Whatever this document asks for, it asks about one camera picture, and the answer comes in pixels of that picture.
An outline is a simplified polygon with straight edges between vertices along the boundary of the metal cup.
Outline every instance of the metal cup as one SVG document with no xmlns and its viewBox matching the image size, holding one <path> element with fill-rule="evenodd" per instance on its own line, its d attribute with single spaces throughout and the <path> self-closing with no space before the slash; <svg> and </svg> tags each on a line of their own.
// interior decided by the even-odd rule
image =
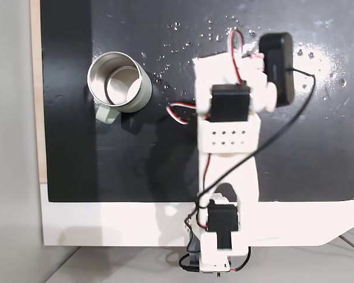
<svg viewBox="0 0 354 283">
<path fill-rule="evenodd" d="M 152 83 L 130 56 L 108 52 L 97 58 L 88 71 L 88 86 L 100 101 L 96 119 L 112 124 L 120 112 L 136 112 L 147 105 Z"/>
</svg>

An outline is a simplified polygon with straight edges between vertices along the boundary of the cup rim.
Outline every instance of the cup rim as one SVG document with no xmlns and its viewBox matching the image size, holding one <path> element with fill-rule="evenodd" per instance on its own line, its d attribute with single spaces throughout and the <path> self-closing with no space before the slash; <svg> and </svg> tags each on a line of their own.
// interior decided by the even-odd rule
<svg viewBox="0 0 354 283">
<path fill-rule="evenodd" d="M 136 67 L 136 69 L 137 69 L 137 73 L 138 73 L 138 75 L 139 75 L 139 79 L 140 79 L 140 86 L 139 86 L 139 89 L 137 90 L 136 95 L 135 95 L 131 100 L 126 101 L 126 102 L 121 103 L 121 104 L 109 104 L 109 103 L 105 103 L 105 102 L 101 101 L 101 100 L 94 94 L 93 90 L 91 89 L 90 74 L 91 74 L 92 68 L 94 67 L 94 65 L 96 64 L 96 62 L 98 62 L 99 59 L 101 59 L 102 57 L 105 57 L 105 56 L 107 56 L 107 55 L 110 55 L 110 54 L 119 54 L 119 55 L 123 55 L 123 56 L 127 57 L 128 59 L 130 59 L 130 60 L 134 63 L 134 65 L 135 65 L 135 67 Z M 89 70 L 88 70 L 87 82 L 88 82 L 88 88 L 89 88 L 90 92 L 92 93 L 92 95 L 93 95 L 100 103 L 102 103 L 102 104 L 104 104 L 104 105 L 106 105 L 106 106 L 109 106 L 109 107 L 119 108 L 119 107 L 126 106 L 126 105 L 130 104 L 131 102 L 133 102 L 133 101 L 138 97 L 138 95 L 139 95 L 139 93 L 140 93 L 140 89 L 142 88 L 142 84 L 143 84 L 143 75 L 142 75 L 142 72 L 141 72 L 141 70 L 140 70 L 140 68 L 139 68 L 138 63 L 137 63 L 133 58 L 131 58 L 131 56 L 129 56 L 129 55 L 123 53 L 123 52 L 119 52 L 119 51 L 110 51 L 110 52 L 106 52 L 106 53 L 104 53 L 104 54 L 98 56 L 98 57 L 92 62 L 92 64 L 91 64 L 90 67 L 89 67 Z"/>
</svg>

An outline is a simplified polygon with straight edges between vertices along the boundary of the wooden board edge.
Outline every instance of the wooden board edge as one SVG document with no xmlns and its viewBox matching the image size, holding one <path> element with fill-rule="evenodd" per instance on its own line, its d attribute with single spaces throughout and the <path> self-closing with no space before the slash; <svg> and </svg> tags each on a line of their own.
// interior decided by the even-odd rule
<svg viewBox="0 0 354 283">
<path fill-rule="evenodd" d="M 43 104 L 41 2 L 30 1 L 31 48 L 34 86 L 35 126 L 37 130 L 38 171 L 40 183 L 47 183 L 46 143 Z"/>
</svg>

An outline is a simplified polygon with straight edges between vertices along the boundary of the black surface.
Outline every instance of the black surface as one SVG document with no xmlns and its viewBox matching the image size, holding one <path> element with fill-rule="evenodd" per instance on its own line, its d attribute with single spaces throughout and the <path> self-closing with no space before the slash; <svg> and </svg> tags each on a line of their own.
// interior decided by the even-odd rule
<svg viewBox="0 0 354 283">
<path fill-rule="evenodd" d="M 175 22 L 177 31 L 167 27 Z M 354 1 L 42 0 L 41 24 L 50 201 L 192 201 L 198 190 L 196 127 L 175 123 L 165 106 L 192 101 L 188 61 L 226 50 L 225 38 L 215 37 L 234 25 L 255 30 L 248 41 L 266 32 L 291 33 L 295 67 L 318 77 L 315 99 L 299 123 L 257 158 L 260 200 L 354 199 Z M 296 55 L 300 48 L 302 57 Z M 150 74 L 170 64 L 146 108 L 122 114 L 111 126 L 95 121 L 86 83 L 92 58 L 108 51 L 129 54 Z M 160 55 L 165 58 L 158 61 Z M 328 60 L 326 73 L 312 67 L 322 59 Z M 311 82 L 295 79 L 294 104 L 261 115 L 261 142 L 305 98 Z M 342 79 L 346 87 L 338 83 Z"/>
</svg>

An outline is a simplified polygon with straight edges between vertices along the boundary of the mug handle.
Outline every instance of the mug handle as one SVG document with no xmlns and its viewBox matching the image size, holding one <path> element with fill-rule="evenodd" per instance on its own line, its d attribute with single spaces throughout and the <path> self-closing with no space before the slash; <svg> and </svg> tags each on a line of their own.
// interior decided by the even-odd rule
<svg viewBox="0 0 354 283">
<path fill-rule="evenodd" d="M 110 106 L 100 104 L 96 113 L 96 119 L 106 124 L 112 124 L 117 118 L 119 111 L 112 109 Z"/>
</svg>

